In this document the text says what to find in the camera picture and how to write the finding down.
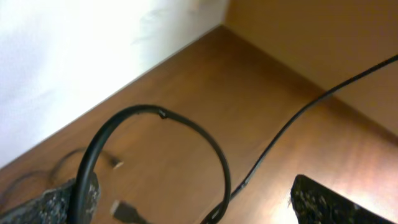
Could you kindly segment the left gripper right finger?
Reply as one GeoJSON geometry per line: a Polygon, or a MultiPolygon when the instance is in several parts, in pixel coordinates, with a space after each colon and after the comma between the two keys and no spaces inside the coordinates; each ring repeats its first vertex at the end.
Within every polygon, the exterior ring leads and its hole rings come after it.
{"type": "Polygon", "coordinates": [[[299,224],[394,224],[302,174],[290,201],[299,224]]]}

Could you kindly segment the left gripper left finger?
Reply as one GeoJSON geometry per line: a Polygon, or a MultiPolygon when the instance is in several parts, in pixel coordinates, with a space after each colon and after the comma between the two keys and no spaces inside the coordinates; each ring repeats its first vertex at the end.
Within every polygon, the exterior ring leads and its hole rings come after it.
{"type": "MultiPolygon", "coordinates": [[[[1,224],[59,224],[68,222],[68,206],[75,179],[46,190],[42,195],[28,200],[1,214],[1,224]]],[[[90,223],[95,215],[101,189],[96,174],[90,178],[86,196],[83,222],[90,223]]]]}

